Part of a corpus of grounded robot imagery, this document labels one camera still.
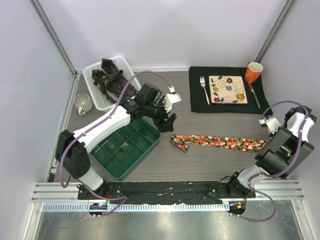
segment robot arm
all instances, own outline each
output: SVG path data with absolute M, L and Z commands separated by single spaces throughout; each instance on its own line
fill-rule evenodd
M 86 135 L 81 137 L 81 142 L 77 141 L 68 151 L 64 160 L 63 167 L 69 172 L 74 179 L 79 179 L 90 189 L 104 194 L 103 185 L 105 181 L 91 167 L 89 155 L 93 148 L 114 131 L 128 125 L 135 119 L 143 116 L 150 117 L 159 132 L 172 132 L 173 122 L 177 118 L 173 113 L 170 117 L 168 113 L 172 106 L 181 102 L 181 98 L 174 92 L 173 88 L 169 88 L 170 93 L 161 97 L 158 88 L 151 84 L 144 84 L 134 99 L 125 96 L 120 105 L 116 108 L 113 115 Z M 98 118 L 89 125 L 70 133 L 68 130 L 63 131 L 58 140 L 55 158 L 60 162 L 66 147 L 87 129 L 95 126 L 104 120 L 109 113 Z
M 314 146 L 308 143 L 308 132 L 317 118 L 311 114 L 311 109 L 306 109 L 308 110 L 308 119 L 302 130 L 302 145 L 299 156 L 294 165 L 286 173 L 279 176 L 282 179 L 285 179 L 314 150 Z M 252 176 L 260 174 L 250 182 L 250 186 L 254 187 L 256 183 L 267 179 L 269 175 L 285 170 L 296 153 L 299 128 L 304 118 L 303 108 L 296 107 L 287 112 L 283 125 L 275 118 L 259 121 L 262 127 L 268 127 L 271 140 L 255 156 L 257 162 L 252 167 L 243 169 L 240 173 L 235 172 L 231 176 L 227 191 L 233 196 L 245 197 L 251 192 L 248 182 Z

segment black cable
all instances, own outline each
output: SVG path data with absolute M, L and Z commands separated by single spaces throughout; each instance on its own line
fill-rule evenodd
M 226 178 L 231 178 L 231 176 L 225 176 L 223 178 L 221 178 L 216 184 L 221 183 L 223 180 L 225 180 Z

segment floral tie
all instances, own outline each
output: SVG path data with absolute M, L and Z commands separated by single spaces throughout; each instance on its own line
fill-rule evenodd
M 178 146 L 184 153 L 189 149 L 187 144 L 203 145 L 208 147 L 218 147 L 224 149 L 233 149 L 244 152 L 257 153 L 268 141 L 235 138 L 235 137 L 217 137 L 201 135 L 172 135 L 171 143 Z

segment white mug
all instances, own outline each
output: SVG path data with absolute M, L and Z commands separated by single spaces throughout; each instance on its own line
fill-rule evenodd
M 80 93 L 77 96 L 75 96 L 73 102 L 80 116 L 85 115 L 94 107 L 92 99 L 86 93 Z

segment floral plate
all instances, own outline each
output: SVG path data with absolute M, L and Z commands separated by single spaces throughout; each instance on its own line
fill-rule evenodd
M 209 76 L 210 97 L 213 104 L 247 104 L 241 76 Z

